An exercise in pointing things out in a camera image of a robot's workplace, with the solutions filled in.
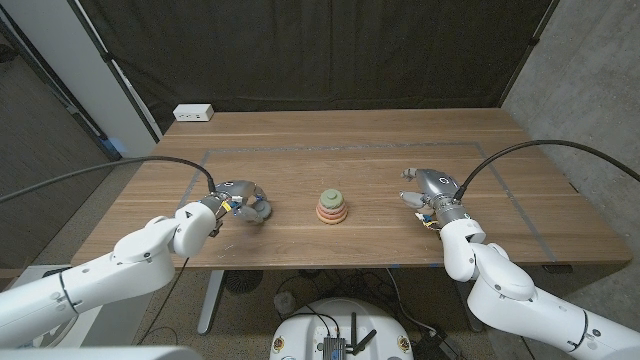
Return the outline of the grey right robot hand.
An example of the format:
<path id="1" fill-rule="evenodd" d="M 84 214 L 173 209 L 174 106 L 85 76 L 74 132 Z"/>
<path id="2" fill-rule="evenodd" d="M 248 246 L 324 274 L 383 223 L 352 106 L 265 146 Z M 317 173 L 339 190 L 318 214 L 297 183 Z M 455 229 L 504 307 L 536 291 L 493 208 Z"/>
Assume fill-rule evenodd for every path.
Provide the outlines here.
<path id="1" fill-rule="evenodd" d="M 469 219 L 466 208 L 454 195 L 459 185 L 453 177 L 434 169 L 407 168 L 401 173 L 406 181 L 415 180 L 420 191 L 401 191 L 400 198 L 409 208 L 434 217 L 440 226 Z"/>

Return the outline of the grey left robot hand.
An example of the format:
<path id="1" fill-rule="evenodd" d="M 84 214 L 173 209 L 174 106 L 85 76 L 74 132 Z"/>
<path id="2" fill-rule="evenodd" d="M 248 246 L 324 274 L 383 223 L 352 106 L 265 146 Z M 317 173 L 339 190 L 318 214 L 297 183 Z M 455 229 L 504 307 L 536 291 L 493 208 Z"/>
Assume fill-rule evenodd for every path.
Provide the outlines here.
<path id="1" fill-rule="evenodd" d="M 216 184 L 215 190 L 204 197 L 201 203 L 210 208 L 217 219 L 225 213 L 232 212 L 234 216 L 256 224 L 264 222 L 272 212 L 263 189 L 255 182 L 247 180 Z"/>

